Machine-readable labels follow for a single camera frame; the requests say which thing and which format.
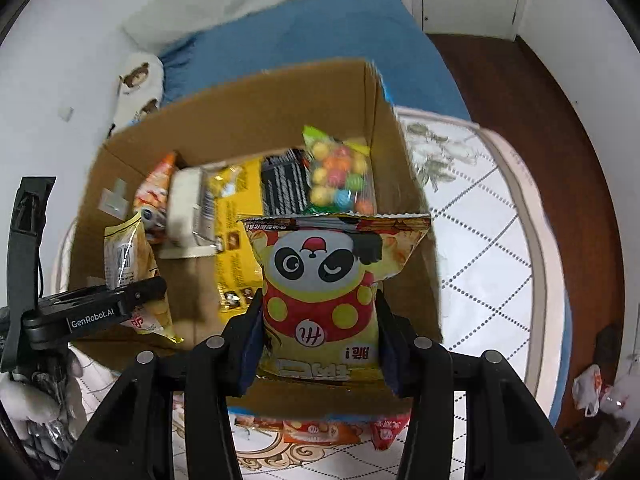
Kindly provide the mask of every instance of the colorful gumball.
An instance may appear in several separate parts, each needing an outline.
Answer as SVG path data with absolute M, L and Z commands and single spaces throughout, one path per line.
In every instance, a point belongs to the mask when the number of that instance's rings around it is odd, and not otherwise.
M 367 173 L 368 169 L 369 165 L 367 164 L 366 157 L 361 153 L 356 153 L 353 157 L 353 167 L 351 168 L 351 171 L 353 171 L 353 173 L 364 175 Z
M 316 168 L 311 176 L 311 180 L 316 186 L 324 186 L 324 184 L 326 184 L 327 173 L 325 168 Z
M 347 174 L 342 170 L 338 170 L 337 168 L 335 170 L 329 170 L 326 174 L 326 184 L 331 187 L 344 187 L 346 177 Z
M 350 156 L 336 157 L 335 167 L 338 170 L 342 170 L 345 173 L 349 173 L 351 171 L 351 157 Z
M 373 203 L 371 200 L 359 198 L 356 200 L 356 213 L 361 215 L 373 215 Z
M 351 156 L 351 149 L 348 146 L 345 146 L 344 144 L 340 144 L 335 150 L 334 150 L 334 155 L 335 156 Z
M 351 193 L 346 189 L 338 189 L 334 194 L 334 204 L 342 211 L 351 211 L 353 209 Z
M 334 200 L 334 192 L 335 190 L 330 187 L 314 186 L 310 194 L 311 203 L 319 207 L 331 205 Z
M 315 160 L 325 160 L 330 152 L 331 147 L 327 142 L 318 141 L 311 147 L 311 155 Z
M 322 166 L 326 170 L 335 170 L 338 167 L 338 158 L 333 155 L 329 155 L 325 160 L 322 161 Z
M 364 189 L 364 179 L 357 173 L 350 173 L 344 181 L 344 187 L 358 193 Z

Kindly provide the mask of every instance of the blue blanket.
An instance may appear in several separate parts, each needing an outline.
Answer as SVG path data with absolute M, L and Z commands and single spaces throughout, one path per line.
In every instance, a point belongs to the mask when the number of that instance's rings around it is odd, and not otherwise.
M 469 119 L 439 52 L 400 0 L 293 0 L 193 34 L 160 56 L 163 103 L 261 70 L 331 57 L 372 61 L 394 104 Z

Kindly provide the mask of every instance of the black snack package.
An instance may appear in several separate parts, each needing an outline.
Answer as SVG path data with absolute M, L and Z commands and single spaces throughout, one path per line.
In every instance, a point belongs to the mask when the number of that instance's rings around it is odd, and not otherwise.
M 305 151 L 291 148 L 262 161 L 262 204 L 265 216 L 301 214 L 309 195 Z

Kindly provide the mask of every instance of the screw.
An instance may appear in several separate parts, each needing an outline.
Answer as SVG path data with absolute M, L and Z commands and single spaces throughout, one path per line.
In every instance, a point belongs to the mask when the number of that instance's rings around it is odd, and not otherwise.
M 141 365 L 149 364 L 154 360 L 154 353 L 151 350 L 144 350 L 138 354 L 136 357 L 136 361 L 138 361 Z
M 225 344 L 225 338 L 221 335 L 213 335 L 207 339 L 207 346 L 209 348 L 221 348 Z
M 500 361 L 502 361 L 502 354 L 497 350 L 487 350 L 484 354 L 484 358 L 491 364 L 497 365 Z
M 423 350 L 426 350 L 427 348 L 431 348 L 432 345 L 433 345 L 433 342 L 428 337 L 419 335 L 417 338 L 414 339 L 414 346 L 416 348 L 421 348 Z

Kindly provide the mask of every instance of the panda cartoon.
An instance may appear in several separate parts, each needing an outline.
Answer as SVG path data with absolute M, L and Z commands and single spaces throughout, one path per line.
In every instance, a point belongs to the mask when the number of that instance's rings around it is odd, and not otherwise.
M 269 233 L 266 249 L 264 320 L 280 344 L 291 347 L 293 339 L 311 349 L 344 342 L 372 323 L 377 329 L 367 266 L 382 258 L 379 234 L 299 229 Z

